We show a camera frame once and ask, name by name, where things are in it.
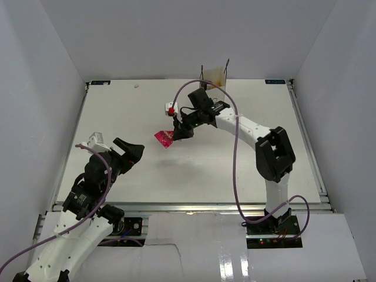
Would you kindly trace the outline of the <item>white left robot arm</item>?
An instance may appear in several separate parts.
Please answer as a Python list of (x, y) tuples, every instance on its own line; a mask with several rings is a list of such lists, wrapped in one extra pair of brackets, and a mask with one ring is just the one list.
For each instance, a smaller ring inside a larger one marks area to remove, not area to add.
[(94, 249), (109, 235), (124, 228), (124, 211), (105, 202), (117, 178), (127, 173), (145, 147), (115, 138), (122, 152), (107, 147), (99, 133), (76, 147), (91, 154), (62, 205), (59, 220), (35, 261), (14, 281), (71, 281)]

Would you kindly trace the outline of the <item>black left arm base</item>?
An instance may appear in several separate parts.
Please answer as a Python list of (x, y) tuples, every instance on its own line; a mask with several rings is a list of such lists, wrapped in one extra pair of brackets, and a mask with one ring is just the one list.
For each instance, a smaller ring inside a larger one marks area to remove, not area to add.
[(142, 235), (143, 219), (141, 217), (126, 217), (125, 212), (115, 206), (105, 205), (96, 212), (98, 217), (104, 217), (112, 226), (110, 239), (103, 239), (99, 246), (104, 247), (143, 247), (145, 239), (135, 239)]

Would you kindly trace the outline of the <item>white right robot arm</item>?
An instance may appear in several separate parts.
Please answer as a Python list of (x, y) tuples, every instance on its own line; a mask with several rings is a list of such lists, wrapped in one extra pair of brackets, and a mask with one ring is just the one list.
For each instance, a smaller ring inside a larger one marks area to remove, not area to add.
[(188, 95), (192, 103), (191, 113), (175, 109), (175, 103), (166, 104), (167, 115), (173, 118), (174, 140), (189, 139), (194, 129), (207, 124), (235, 137), (235, 143), (243, 141), (256, 154), (256, 169), (265, 181), (266, 206), (264, 217), (259, 220), (245, 219), (248, 224), (265, 221), (266, 229), (279, 234), (287, 226), (291, 216), (288, 203), (288, 180), (296, 160), (286, 130), (280, 126), (271, 129), (240, 116), (235, 105), (209, 98), (202, 88)]

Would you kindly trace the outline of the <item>red snack packet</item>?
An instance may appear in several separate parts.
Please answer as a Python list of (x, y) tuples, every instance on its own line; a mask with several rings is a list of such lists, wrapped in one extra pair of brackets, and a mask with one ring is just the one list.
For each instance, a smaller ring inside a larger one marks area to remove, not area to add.
[(167, 149), (173, 144), (174, 131), (172, 130), (161, 130), (155, 134), (156, 140)]

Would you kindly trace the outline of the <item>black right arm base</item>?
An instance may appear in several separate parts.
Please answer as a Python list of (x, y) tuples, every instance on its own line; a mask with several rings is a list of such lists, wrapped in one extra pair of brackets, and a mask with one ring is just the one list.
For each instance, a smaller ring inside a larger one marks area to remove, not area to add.
[(300, 232), (297, 216), (291, 216), (276, 229), (267, 221), (258, 224), (248, 224), (244, 221), (241, 225), (246, 229), (246, 242), (249, 250), (300, 249), (303, 247), (300, 237), (293, 239)]

